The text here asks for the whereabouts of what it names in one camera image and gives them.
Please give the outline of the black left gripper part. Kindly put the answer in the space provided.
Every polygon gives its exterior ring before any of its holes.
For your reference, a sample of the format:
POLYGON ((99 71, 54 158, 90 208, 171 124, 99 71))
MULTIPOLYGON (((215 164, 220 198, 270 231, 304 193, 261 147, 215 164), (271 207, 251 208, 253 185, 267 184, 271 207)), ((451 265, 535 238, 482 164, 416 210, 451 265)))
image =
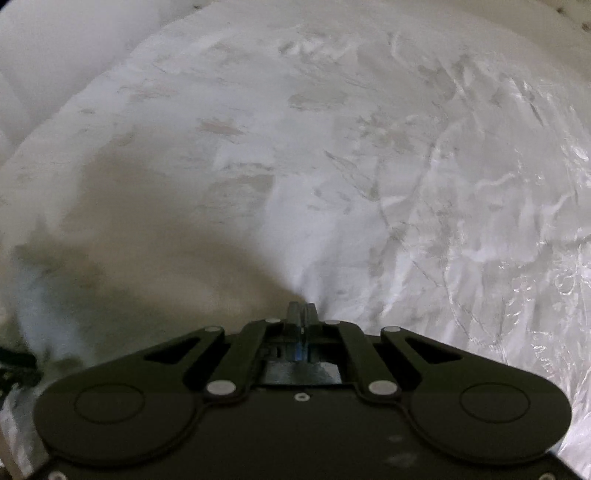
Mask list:
POLYGON ((16 352, 0 348, 1 391, 10 392, 14 387, 34 387, 41 378, 35 356, 28 352, 16 352))

